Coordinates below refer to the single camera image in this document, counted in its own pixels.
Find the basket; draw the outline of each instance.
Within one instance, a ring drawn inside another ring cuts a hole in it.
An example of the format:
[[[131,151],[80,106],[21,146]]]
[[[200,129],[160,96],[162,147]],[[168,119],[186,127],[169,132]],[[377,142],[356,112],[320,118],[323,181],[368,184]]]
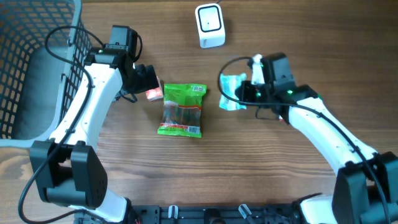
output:
[[[80,0],[0,0],[0,147],[45,141],[65,116],[83,72],[48,54],[44,39],[59,26],[83,27],[80,14]],[[83,64],[91,42],[66,29],[49,46]]]

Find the snack bag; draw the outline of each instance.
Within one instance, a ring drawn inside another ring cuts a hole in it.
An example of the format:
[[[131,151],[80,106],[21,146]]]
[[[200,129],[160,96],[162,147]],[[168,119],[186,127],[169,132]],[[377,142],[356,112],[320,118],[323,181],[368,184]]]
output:
[[[201,138],[201,101],[206,85],[165,84],[163,119],[157,134]]]

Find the white rectangular object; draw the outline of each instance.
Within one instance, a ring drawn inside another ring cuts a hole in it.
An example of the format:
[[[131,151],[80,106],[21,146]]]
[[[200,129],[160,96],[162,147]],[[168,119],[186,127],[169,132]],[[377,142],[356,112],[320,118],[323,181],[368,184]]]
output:
[[[200,47],[203,49],[221,46],[225,43],[223,13],[216,3],[198,6],[195,10]]]

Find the tabletop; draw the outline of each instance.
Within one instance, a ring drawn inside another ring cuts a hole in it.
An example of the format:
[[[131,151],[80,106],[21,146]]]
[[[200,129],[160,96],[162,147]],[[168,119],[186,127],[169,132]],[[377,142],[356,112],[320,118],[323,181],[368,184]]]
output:
[[[255,108],[219,108],[217,74],[238,56],[284,52],[296,82],[317,91],[354,135],[379,152],[398,154],[397,2],[224,0],[226,42],[205,50],[195,20],[204,3],[83,4],[85,27],[104,42],[114,24],[136,30],[143,40],[138,63],[153,65],[164,83],[208,87],[200,139],[158,135],[162,101],[141,94],[136,104],[112,103],[97,151],[111,190],[133,205],[188,206],[285,203],[333,192],[334,172],[302,133],[256,120]],[[28,155],[0,149],[0,223],[21,222],[17,203],[32,175]],[[24,209],[33,220],[68,210],[41,202],[35,185]]]

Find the barcode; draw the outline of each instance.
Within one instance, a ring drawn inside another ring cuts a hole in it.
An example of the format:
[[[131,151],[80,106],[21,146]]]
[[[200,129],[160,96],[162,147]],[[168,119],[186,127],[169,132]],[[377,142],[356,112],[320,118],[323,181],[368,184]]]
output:
[[[192,87],[192,90],[193,91],[203,91],[203,90],[205,90],[202,86],[193,86]]]
[[[186,131],[188,131],[189,133],[193,133],[193,134],[200,134],[199,127],[188,127],[188,129],[186,129]]]

